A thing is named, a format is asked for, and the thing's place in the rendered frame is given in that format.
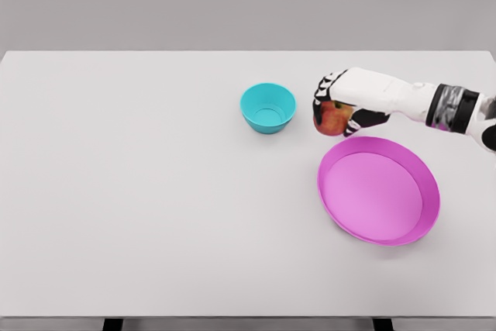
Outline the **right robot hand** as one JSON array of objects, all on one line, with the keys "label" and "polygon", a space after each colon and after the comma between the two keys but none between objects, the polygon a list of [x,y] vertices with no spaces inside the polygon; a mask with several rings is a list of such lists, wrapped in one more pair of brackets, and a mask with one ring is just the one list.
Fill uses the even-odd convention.
[{"label": "right robot hand", "polygon": [[374,71],[351,67],[344,71],[332,72],[318,83],[313,104],[340,102],[352,106],[354,111],[342,136],[352,136],[360,129],[386,123],[388,95],[384,89],[391,82],[385,75]]}]

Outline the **red apple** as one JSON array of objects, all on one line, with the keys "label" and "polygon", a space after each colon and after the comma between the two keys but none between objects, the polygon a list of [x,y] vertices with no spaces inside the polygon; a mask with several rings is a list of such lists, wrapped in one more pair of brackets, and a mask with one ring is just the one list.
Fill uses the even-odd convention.
[{"label": "red apple", "polygon": [[313,121],[318,132],[326,136],[339,136],[345,133],[353,114],[353,107],[340,102],[313,104]]}]

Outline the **blue bowl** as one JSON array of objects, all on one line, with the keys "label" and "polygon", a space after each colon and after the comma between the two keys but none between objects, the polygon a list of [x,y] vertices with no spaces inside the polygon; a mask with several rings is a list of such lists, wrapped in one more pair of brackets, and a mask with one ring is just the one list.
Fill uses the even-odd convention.
[{"label": "blue bowl", "polygon": [[241,95],[243,118],[258,133],[275,134],[293,119],[297,102],[293,93],[275,83],[255,84]]}]

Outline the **pink plate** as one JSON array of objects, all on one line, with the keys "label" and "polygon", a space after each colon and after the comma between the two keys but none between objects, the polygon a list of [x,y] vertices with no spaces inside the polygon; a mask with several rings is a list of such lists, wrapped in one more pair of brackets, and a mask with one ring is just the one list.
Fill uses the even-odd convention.
[{"label": "pink plate", "polygon": [[317,190],[336,225],[379,246],[420,240],[441,209],[437,180],[425,162],[401,144],[378,137],[333,146],[319,164]]}]

